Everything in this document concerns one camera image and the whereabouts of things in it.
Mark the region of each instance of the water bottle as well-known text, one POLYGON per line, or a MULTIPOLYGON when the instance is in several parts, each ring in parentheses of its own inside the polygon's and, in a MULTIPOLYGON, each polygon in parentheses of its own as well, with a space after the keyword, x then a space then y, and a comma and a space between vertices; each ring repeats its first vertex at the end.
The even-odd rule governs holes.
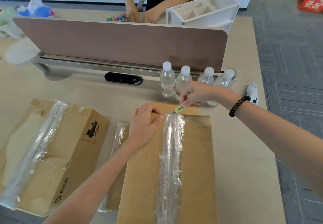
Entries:
POLYGON ((180 94, 186 85, 192 81, 192 76, 190 74, 191 69, 189 66, 183 66, 179 75, 177 75, 175 81, 175 98, 180 101, 180 94))
MULTIPOLYGON (((224 71, 224 74, 221 76, 218 76, 213 85, 220 86, 220 87, 226 87, 231 88, 232 87, 232 78, 234 76, 235 72, 232 69, 226 69, 224 71)), ((208 101, 207 102, 211 107, 216 107, 219 103, 216 101, 208 101)))
POLYGON ((214 83, 213 74, 214 74, 214 69, 212 67, 207 67, 204 70, 204 74, 200 75, 197 81, 200 83, 212 85, 214 83))
POLYGON ((163 63, 163 70, 160 73, 160 84, 162 95, 165 98, 171 98, 175 94, 175 72, 169 61, 163 63))

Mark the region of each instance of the white game controller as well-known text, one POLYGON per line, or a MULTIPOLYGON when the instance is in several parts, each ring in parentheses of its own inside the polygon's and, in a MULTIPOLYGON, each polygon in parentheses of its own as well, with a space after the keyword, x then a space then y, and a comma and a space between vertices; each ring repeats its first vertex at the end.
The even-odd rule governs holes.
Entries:
POLYGON ((247 96, 250 96, 250 98, 251 98, 250 102, 252 102, 256 105, 258 104, 259 98, 258 98, 257 86, 255 83, 248 85, 247 96))

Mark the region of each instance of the black coiled hair tie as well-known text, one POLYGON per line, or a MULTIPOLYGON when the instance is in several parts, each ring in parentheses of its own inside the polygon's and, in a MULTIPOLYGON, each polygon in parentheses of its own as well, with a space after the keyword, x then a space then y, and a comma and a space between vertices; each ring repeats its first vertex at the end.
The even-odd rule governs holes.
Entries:
POLYGON ((238 100, 238 102, 232 107, 232 109, 229 112, 230 117, 234 117, 235 116, 235 111, 238 109, 238 107, 245 101, 250 101, 251 98, 250 96, 244 96, 242 97, 240 100, 238 100))

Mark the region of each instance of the person's left hand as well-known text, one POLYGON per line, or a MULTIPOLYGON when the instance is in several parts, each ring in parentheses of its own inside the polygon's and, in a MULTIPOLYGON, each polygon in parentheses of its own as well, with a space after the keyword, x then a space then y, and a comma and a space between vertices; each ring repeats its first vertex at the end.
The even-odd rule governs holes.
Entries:
POLYGON ((129 129, 129 139, 138 149, 147 143, 154 135, 157 125, 163 120, 160 115, 150 122, 151 113, 160 114, 159 109, 151 103, 146 103, 133 111, 129 129))
POLYGON ((157 7, 149 9, 145 13, 145 21, 144 23, 156 23, 160 17, 160 13, 157 7))

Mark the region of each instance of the clear packing tape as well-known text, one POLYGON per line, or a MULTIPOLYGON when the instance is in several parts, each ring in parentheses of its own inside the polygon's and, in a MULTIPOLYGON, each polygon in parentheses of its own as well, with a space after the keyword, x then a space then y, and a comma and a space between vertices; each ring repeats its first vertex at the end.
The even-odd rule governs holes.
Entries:
MULTIPOLYGON (((113 141, 113 145, 112 145, 112 151, 111 151, 111 155, 110 158, 119 150, 120 145, 121 145, 121 141, 123 138, 123 134, 124 134, 124 130, 125 130, 125 124, 123 123, 119 123, 117 125, 117 130, 116 130, 116 134, 114 136, 114 141, 113 141)), ((108 195, 103 199, 102 203, 100 204, 97 212, 98 213, 102 213, 102 212, 108 212, 109 210, 107 209, 107 200, 108 200, 108 195)))
POLYGON ((157 193, 157 224, 175 224, 179 196, 180 152, 183 150, 184 116, 165 114, 163 131, 163 154, 160 164, 159 189, 157 193))
POLYGON ((27 153, 20 162, 13 177, 0 199, 0 204, 14 210, 20 202, 20 195, 24 191, 27 181, 35 171, 36 164, 42 160, 48 149, 48 145, 59 127, 59 123, 65 113, 67 104, 56 101, 45 117, 35 140, 32 142, 27 153))

